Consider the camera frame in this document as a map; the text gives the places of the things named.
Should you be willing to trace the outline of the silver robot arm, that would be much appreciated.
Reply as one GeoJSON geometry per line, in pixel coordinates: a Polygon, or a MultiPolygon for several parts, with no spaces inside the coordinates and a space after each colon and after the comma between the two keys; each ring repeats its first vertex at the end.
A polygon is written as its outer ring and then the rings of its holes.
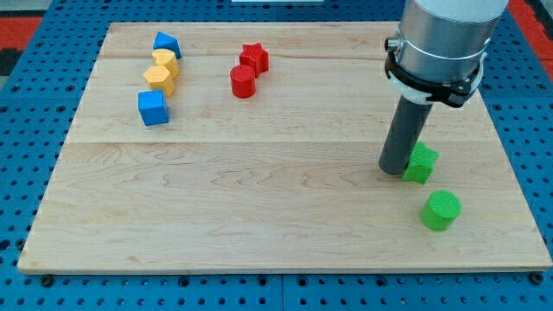
{"type": "Polygon", "coordinates": [[[463,106],[483,73],[486,48],[507,0],[407,0],[385,40],[385,74],[418,105],[463,106]]]}

